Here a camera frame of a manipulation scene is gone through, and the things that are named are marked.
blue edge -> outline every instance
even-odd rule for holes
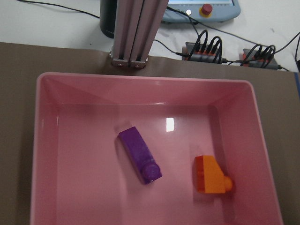
[[[300,99],[300,80],[299,80],[298,73],[295,73],[295,80],[296,80],[296,86],[297,86],[297,89],[298,89],[298,95],[299,95],[299,99]]]

orange block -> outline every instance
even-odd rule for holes
[[[195,157],[197,191],[201,193],[225,193],[233,187],[233,181],[224,176],[213,156]]]

red emergency stop button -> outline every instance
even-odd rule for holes
[[[199,10],[200,15],[204,17],[209,17],[211,12],[212,12],[211,4],[204,4]]]

purple block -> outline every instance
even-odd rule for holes
[[[162,177],[159,166],[155,163],[149,148],[135,127],[120,132],[119,137],[144,184]]]

black cable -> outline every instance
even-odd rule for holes
[[[244,61],[244,64],[247,64],[249,62],[253,62],[253,61],[257,61],[259,59],[254,59],[254,60],[247,60],[247,61],[244,61],[244,60],[236,60],[236,61],[232,61],[232,60],[227,60],[227,59],[222,59],[222,63],[228,63],[228,65],[231,65],[233,63],[242,63]]]
[[[187,54],[184,54],[184,53],[181,53],[181,52],[175,52],[175,51],[171,50],[170,48],[168,48],[164,43],[162,43],[162,42],[159,41],[159,40],[154,39],[153,41],[159,42],[163,47],[165,47],[165,48],[168,49],[170,52],[172,52],[172,53],[174,53],[174,54],[176,54],[176,55],[180,55],[180,56],[183,56],[183,57],[188,57]]]
[[[297,43],[297,47],[296,47],[296,53],[295,53],[295,61],[297,63],[297,53],[298,53],[298,48],[299,48],[299,42],[300,42],[300,36],[299,36],[299,39],[298,39],[298,43]]]
[[[281,65],[278,65],[278,69],[284,69],[285,71],[289,72],[289,70],[288,70],[288,69],[286,69],[286,68],[282,67]]]
[[[208,32],[207,32],[207,30],[203,30],[203,31],[201,32],[201,34],[199,34],[199,36],[198,36],[198,38],[197,38],[197,40],[196,40],[196,42],[195,42],[195,44],[194,44],[194,46],[193,46],[191,52],[189,53],[189,55],[188,55],[188,57],[187,57],[187,60],[188,60],[188,61],[191,59],[193,53],[195,52],[195,48],[196,48],[198,45],[200,45],[200,40],[201,40],[201,37],[203,36],[203,34],[206,35],[205,39],[207,39]]]
[[[199,33],[198,33],[198,31],[197,31],[197,28],[195,27],[194,23],[192,22],[192,19],[189,18],[189,21],[190,21],[191,25],[193,26],[194,30],[196,31],[197,36],[199,36]]]
[[[214,41],[217,39],[217,38],[219,38],[218,36],[215,36],[215,37],[213,37],[213,39],[210,41],[210,44],[208,45],[208,47],[207,47],[207,49],[206,49],[206,52],[210,52],[210,50],[211,50],[211,48],[213,47],[213,45],[214,45]]]
[[[216,42],[216,44],[213,46],[213,48],[211,49],[211,53],[215,53],[216,52],[216,50],[217,50],[217,48],[218,48],[218,45],[222,42],[222,40],[221,40],[221,38],[220,37],[218,37],[218,36],[216,36],[217,38],[218,38],[218,41]]]
[[[261,56],[263,50],[263,46],[259,46],[258,51],[254,54],[253,58],[256,59]]]
[[[291,42],[293,42],[293,40],[300,34],[300,32],[298,34],[296,34],[285,46],[283,46],[281,49],[279,49],[278,51],[276,51],[275,53],[278,53],[282,50],[284,50],[288,45],[290,45]]]
[[[98,19],[100,18],[100,16],[94,15],[92,13],[88,13],[88,12],[85,12],[85,11],[82,11],[82,10],[79,10],[79,9],[69,8],[69,7],[66,7],[66,6],[61,6],[61,5],[57,5],[57,4],[53,4],[53,3],[39,2],[39,1],[27,1],[27,0],[17,0],[17,1],[27,2],[27,3],[35,3],[35,4],[43,4],[43,5],[49,5],[49,6],[58,6],[58,7],[70,9],[70,10],[73,10],[73,11],[76,11],[76,12],[85,13],[87,15],[91,15],[91,16],[93,16],[95,18],[98,18]]]
[[[222,39],[220,37],[218,37],[218,38],[219,38],[219,40],[217,41],[217,43],[216,43],[216,45],[214,47],[218,47],[219,46],[219,48],[218,48],[217,53],[215,55],[215,58],[214,58],[214,60],[212,62],[215,63],[215,61],[219,57],[218,64],[221,64],[222,63],[223,44],[222,44]]]
[[[205,51],[205,49],[206,49],[206,45],[207,45],[207,41],[208,41],[208,31],[207,30],[204,30],[204,32],[205,32],[205,40],[204,40],[204,42],[203,42],[203,44],[202,44],[202,47],[201,47],[201,49],[200,49],[200,52],[201,53],[203,53],[204,51]]]
[[[256,44],[246,55],[246,57],[244,58],[244,60],[241,62],[240,66],[242,67],[244,65],[244,63],[247,61],[247,59],[249,58],[249,56],[251,55],[251,53],[258,47],[260,46],[259,44]]]
[[[276,47],[274,45],[270,45],[270,50],[266,53],[266,56],[263,60],[263,64],[261,68],[267,68],[267,66],[271,63],[271,61],[274,58]]]
[[[219,29],[217,29],[217,28],[214,28],[214,27],[208,26],[208,25],[206,25],[206,24],[204,24],[204,23],[202,23],[202,22],[200,22],[200,21],[197,21],[196,19],[194,19],[194,18],[190,17],[188,14],[186,14],[186,13],[184,13],[184,12],[181,12],[181,11],[178,11],[178,10],[176,10],[176,9],[174,9],[174,8],[171,8],[171,7],[169,7],[169,6],[167,6],[167,9],[169,9],[169,10],[171,10],[171,11],[175,12],[175,13],[182,14],[182,15],[184,15],[184,16],[186,16],[186,17],[188,17],[190,20],[193,20],[195,23],[197,23],[197,24],[201,24],[201,25],[202,25],[202,26],[204,26],[204,27],[207,27],[207,28],[210,28],[210,29],[213,29],[213,30],[216,30],[216,31],[219,31],[219,32],[222,32],[222,33],[228,34],[228,35],[231,35],[231,36],[233,36],[233,37],[239,38],[239,39],[241,39],[241,40],[247,41],[247,42],[249,42],[249,43],[252,43],[252,44],[255,44],[255,45],[257,44],[257,43],[256,43],[256,42],[254,42],[254,41],[251,41],[251,40],[245,39],[245,38],[243,38],[243,37],[240,37],[240,36],[238,36],[238,35],[235,35],[235,34],[232,34],[232,33],[229,33],[229,32],[227,32],[227,31],[219,30]]]
[[[161,41],[159,41],[159,40],[156,40],[156,39],[154,39],[154,41],[157,41],[157,42],[159,42],[161,45],[163,45],[166,49],[168,49],[170,52],[172,52],[172,53],[176,53],[176,52],[174,52],[174,51],[172,51],[171,49],[169,49],[164,43],[162,43]]]

